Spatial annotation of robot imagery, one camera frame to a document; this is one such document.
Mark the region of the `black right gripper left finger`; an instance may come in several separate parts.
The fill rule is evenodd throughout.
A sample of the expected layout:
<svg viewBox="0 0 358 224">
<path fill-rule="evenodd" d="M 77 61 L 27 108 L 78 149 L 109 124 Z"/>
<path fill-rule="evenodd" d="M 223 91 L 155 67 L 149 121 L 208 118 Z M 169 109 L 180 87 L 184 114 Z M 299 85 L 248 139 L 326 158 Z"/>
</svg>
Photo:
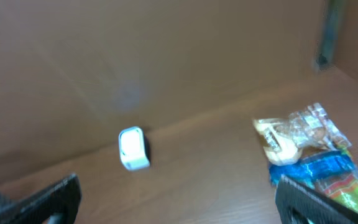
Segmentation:
<svg viewBox="0 0 358 224">
<path fill-rule="evenodd" d="M 81 203 L 80 181 L 71 174 L 20 200 L 0 193 L 0 224 L 74 223 Z"/>
</svg>

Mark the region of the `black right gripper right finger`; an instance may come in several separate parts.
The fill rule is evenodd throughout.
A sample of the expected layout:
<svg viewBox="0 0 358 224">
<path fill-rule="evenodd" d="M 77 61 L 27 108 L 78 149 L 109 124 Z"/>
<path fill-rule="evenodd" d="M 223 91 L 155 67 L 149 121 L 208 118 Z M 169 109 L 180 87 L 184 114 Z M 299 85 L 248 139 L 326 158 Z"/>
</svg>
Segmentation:
<svg viewBox="0 0 358 224">
<path fill-rule="evenodd" d="M 282 223 L 356 224 L 358 213 L 283 175 L 275 204 Z"/>
</svg>

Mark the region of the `blue Oreo cookie pack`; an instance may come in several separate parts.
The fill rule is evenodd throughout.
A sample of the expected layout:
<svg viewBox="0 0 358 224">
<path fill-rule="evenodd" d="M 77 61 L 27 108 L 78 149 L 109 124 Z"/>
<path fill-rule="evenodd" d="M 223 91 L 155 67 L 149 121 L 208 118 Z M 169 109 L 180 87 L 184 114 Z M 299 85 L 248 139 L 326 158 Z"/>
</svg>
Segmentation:
<svg viewBox="0 0 358 224">
<path fill-rule="evenodd" d="M 312 183 L 319 179 L 352 172 L 357 166 L 351 157 L 343 151 L 326 151 L 300 159 L 294 164 L 268 168 L 270 182 L 277 185 L 283 175 L 300 182 Z"/>
</svg>

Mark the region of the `green snack packet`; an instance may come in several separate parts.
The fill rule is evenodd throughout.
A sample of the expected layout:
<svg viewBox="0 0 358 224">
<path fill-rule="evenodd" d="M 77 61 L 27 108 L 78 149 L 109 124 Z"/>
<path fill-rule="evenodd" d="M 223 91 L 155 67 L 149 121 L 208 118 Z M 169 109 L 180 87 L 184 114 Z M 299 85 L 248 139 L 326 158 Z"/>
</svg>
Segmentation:
<svg viewBox="0 0 358 224">
<path fill-rule="evenodd" d="M 317 161 L 315 189 L 358 213 L 358 166 L 348 153 L 325 152 Z"/>
</svg>

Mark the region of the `beige paper pouch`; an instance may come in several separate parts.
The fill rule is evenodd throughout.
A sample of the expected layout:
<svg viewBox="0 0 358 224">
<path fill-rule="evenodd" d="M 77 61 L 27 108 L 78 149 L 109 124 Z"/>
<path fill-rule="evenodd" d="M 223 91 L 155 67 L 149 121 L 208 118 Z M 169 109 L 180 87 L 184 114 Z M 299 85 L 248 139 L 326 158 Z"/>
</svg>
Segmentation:
<svg viewBox="0 0 358 224">
<path fill-rule="evenodd" d="M 293 112 L 287 119 L 255 119 L 252 123 L 268 161 L 276 166 L 298 162 L 304 150 L 337 151 L 352 146 L 320 103 Z"/>
</svg>

